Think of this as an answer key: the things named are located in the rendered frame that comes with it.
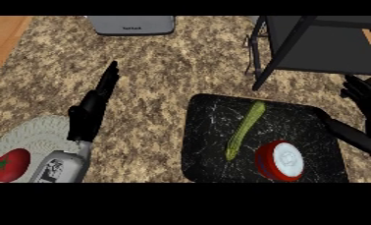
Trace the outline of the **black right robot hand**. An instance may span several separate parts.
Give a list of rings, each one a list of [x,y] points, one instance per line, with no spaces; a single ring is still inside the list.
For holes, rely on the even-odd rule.
[[[316,108],[314,112],[324,123],[327,131],[371,155],[371,78],[363,80],[354,75],[346,75],[342,85],[339,95],[354,103],[346,113],[352,118],[354,112],[358,112],[360,118],[364,120],[364,130],[357,129],[333,118],[321,108]]]

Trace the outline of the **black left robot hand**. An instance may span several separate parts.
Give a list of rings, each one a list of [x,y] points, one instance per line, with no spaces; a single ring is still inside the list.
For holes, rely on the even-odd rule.
[[[70,141],[95,140],[118,80],[118,62],[114,61],[102,75],[96,88],[87,92],[81,103],[68,109],[70,131],[67,139]]]

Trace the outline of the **black marbled tray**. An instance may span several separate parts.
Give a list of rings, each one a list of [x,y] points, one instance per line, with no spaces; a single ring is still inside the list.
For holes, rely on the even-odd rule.
[[[226,150],[254,100],[196,94],[189,101],[182,171],[198,183],[268,183],[258,172],[255,151],[273,141],[289,142],[305,160],[302,183],[345,183],[346,169],[336,137],[308,105],[268,101],[248,131],[235,160]]]

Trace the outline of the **red can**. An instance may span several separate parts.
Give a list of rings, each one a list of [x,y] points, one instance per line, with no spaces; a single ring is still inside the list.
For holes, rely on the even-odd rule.
[[[295,182],[304,175],[305,159],[288,141],[273,141],[255,151],[255,166],[265,178]]]

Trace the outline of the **black tiered shelf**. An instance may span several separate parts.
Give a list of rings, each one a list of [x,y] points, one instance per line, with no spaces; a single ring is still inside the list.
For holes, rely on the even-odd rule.
[[[371,16],[260,16],[248,47],[260,90],[274,70],[371,75]]]

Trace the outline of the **pale woven placemat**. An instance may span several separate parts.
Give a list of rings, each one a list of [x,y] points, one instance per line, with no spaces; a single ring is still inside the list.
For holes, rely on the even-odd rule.
[[[78,144],[67,139],[70,119],[65,116],[40,116],[15,127],[0,137],[0,156],[24,148],[31,154],[31,164],[15,183],[28,183],[42,161],[55,150],[77,153]]]

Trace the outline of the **red tomato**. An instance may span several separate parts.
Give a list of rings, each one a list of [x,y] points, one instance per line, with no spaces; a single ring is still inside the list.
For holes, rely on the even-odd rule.
[[[0,182],[9,183],[25,174],[31,164],[31,154],[24,148],[11,150],[0,157]]]

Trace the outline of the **grey appliance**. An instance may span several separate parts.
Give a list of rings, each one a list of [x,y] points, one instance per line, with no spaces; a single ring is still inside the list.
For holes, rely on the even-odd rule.
[[[101,35],[162,35],[174,32],[174,16],[89,16]]]

